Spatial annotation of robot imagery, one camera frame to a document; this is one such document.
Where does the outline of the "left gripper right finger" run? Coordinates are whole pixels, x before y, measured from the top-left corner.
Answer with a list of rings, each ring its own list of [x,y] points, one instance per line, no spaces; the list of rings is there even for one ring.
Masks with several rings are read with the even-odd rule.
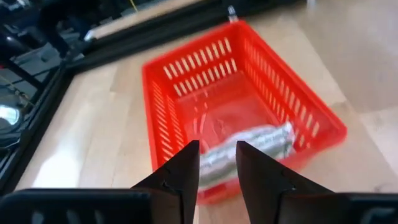
[[[280,204],[288,194],[331,192],[245,141],[236,144],[236,163],[251,224],[278,224]]]

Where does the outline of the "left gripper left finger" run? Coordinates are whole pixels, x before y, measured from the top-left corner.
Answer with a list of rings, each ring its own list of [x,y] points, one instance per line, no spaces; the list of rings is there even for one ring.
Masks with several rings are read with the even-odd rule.
[[[197,202],[200,142],[193,140],[132,190],[147,195],[147,224],[193,224]]]

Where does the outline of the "red plastic basket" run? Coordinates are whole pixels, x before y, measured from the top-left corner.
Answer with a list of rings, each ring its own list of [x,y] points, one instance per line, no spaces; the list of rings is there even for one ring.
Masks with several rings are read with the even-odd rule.
[[[290,122],[295,152],[283,165],[297,169],[338,144],[346,127],[307,84],[244,21],[229,22],[143,66],[142,81],[152,166],[159,168],[190,141],[182,99],[244,91],[259,97],[272,126]],[[238,178],[198,190],[197,203],[239,192]]]

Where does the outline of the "white label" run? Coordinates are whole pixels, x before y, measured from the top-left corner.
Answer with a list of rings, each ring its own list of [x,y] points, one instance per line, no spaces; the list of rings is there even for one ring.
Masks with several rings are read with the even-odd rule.
[[[232,5],[228,6],[228,19],[230,22],[236,22],[239,20],[236,11]]]

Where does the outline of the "black desk frame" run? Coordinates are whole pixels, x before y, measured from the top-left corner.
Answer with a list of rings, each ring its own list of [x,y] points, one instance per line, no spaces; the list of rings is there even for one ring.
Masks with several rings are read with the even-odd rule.
[[[72,29],[83,40],[91,30],[85,16],[99,5],[100,0],[0,0],[0,24],[30,32],[64,59],[71,47],[62,33]]]

